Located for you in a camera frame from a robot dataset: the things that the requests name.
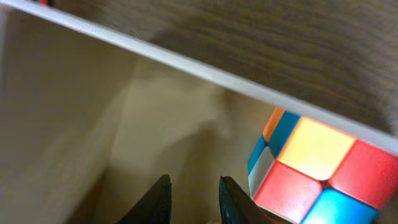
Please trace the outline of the multicolour puzzle cube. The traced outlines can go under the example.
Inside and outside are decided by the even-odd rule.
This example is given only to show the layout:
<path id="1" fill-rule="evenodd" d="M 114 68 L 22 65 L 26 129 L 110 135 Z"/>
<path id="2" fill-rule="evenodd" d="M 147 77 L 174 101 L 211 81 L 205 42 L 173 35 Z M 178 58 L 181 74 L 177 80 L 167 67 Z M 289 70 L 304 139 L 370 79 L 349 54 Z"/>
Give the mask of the multicolour puzzle cube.
<path id="1" fill-rule="evenodd" d="M 397 156 L 276 108 L 248 160 L 249 194 L 291 223 L 373 223 L 397 191 Z"/>

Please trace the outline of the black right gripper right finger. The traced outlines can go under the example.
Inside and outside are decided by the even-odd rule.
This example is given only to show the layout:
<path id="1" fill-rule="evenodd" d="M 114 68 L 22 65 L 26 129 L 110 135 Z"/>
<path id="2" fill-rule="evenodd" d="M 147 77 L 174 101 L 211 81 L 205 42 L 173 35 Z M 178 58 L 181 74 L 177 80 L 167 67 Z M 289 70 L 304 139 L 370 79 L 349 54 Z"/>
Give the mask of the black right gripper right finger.
<path id="1" fill-rule="evenodd" d="M 222 224 L 288 224 L 289 222 L 257 206 L 230 176 L 221 176 L 219 203 Z"/>

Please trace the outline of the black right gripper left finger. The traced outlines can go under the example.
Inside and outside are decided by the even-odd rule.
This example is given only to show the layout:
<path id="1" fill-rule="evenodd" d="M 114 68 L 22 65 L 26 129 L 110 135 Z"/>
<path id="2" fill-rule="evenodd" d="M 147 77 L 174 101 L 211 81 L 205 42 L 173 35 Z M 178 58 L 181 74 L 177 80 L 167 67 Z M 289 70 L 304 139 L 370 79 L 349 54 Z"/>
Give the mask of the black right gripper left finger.
<path id="1" fill-rule="evenodd" d="M 172 183 L 162 175 L 117 224 L 169 224 L 172 212 Z"/>

